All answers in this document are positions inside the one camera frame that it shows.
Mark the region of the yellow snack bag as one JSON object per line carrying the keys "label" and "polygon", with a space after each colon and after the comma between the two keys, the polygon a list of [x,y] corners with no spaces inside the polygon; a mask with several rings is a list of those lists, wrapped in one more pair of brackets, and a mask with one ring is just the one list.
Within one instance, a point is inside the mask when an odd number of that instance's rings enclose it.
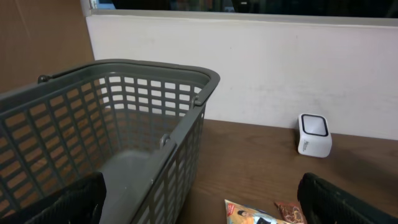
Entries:
{"label": "yellow snack bag", "polygon": [[289,224],[259,210],[225,200],[227,224]]}

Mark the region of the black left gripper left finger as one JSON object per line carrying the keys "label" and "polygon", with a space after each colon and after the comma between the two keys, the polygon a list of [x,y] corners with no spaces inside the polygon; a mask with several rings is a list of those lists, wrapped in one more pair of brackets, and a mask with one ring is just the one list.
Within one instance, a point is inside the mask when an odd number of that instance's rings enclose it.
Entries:
{"label": "black left gripper left finger", "polygon": [[106,198],[103,174],[94,172],[1,219],[1,224],[98,224]]}

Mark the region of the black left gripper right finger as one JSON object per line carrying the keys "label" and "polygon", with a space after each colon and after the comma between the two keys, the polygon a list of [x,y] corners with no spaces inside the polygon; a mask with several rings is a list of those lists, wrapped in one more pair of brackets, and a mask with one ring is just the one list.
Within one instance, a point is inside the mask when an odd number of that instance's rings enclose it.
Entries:
{"label": "black left gripper right finger", "polygon": [[397,224],[393,217],[307,172],[297,191],[308,224]]}

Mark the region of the red chocolate bar wrapper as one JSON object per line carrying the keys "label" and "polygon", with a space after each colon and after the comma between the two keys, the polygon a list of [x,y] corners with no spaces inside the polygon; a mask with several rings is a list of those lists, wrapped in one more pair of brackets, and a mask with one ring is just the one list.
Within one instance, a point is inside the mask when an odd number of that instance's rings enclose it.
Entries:
{"label": "red chocolate bar wrapper", "polygon": [[294,224],[306,224],[305,216],[303,215],[300,207],[292,202],[275,202],[281,217],[284,221]]}

